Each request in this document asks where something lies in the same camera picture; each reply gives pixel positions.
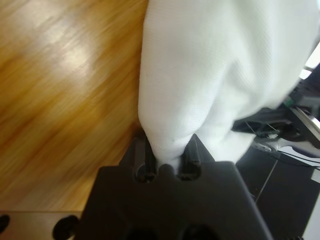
white cloth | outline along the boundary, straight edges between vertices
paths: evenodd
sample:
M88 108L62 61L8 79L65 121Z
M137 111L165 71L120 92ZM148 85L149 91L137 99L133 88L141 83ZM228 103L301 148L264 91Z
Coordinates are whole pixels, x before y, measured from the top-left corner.
M254 136L234 121L283 101L317 30L315 0L150 0L138 112L159 162L176 165L194 133L237 161Z

green component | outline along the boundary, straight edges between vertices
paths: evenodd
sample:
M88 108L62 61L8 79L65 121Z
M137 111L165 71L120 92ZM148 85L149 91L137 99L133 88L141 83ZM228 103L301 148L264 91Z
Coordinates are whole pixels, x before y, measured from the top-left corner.
M294 104L294 101L293 101L293 99L292 99L291 97L288 96L288 97L284 100L283 104L284 104L286 107L289 108L292 104Z

wood grain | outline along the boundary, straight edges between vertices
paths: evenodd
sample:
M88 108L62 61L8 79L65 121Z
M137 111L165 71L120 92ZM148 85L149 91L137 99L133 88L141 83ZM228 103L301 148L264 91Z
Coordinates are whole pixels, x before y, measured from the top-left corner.
M139 127L147 0L0 2L0 210L81 211Z

screw hole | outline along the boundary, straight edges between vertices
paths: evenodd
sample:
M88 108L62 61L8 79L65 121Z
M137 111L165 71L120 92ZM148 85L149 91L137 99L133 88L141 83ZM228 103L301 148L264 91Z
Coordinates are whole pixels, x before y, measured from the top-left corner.
M156 179L156 174L153 172L147 172L146 165L142 165L139 167L138 171L136 172L135 179L139 183L151 183Z
M2 234L10 223L9 215L0 216L0 234Z
M60 219L53 228L52 236L54 240L68 240L76 233L79 219L70 215Z

black cable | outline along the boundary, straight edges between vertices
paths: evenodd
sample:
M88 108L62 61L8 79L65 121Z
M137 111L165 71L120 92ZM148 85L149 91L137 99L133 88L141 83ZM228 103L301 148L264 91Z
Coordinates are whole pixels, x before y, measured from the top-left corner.
M283 161L283 160L280 160L280 158L278 158L276 156L273 156L272 154L269 154L269 153L267 153L267 155L272 157L273 159L278 160L281 163L288 164L288 165L291 165L291 166L304 167L304 168L314 168L314 169L320 168L320 166L301 165L301 164L294 164L294 163L290 163L290 162L287 162L287 161Z
M291 156L291 157L295 157L295 158L298 158L298 159L302 159L302 160L304 160L304 161L308 161L308 162L320 164L320 161L313 161L313 160L305 159L305 158L303 158L303 157L296 156L296 155L293 155L293 154L291 154L291 153L287 153L287 152L285 152L285 151L278 151L278 152L279 152L279 153L283 153L283 154L287 154L287 155L289 155L289 156Z
M314 168L314 169L320 168L320 166L294 164L294 163L290 163L290 162L287 162L287 161L283 161L283 160L280 160L280 158L278 158L278 157L276 157L276 156L273 156L272 154L270 154L270 153L268 153L268 152L266 152L266 151L262 151L262 150L260 150L260 149L258 149L258 148L255 148L255 149L258 150L258 151L260 151L260 152L262 152L262 153L265 153L265 154L267 154L269 157L271 157L271 158L273 158L273 159L275 159L275 160L277 160L277 161L279 161L279 162L281 162L281 163L287 164L287 165L296 166L296 167L304 167L304 168Z

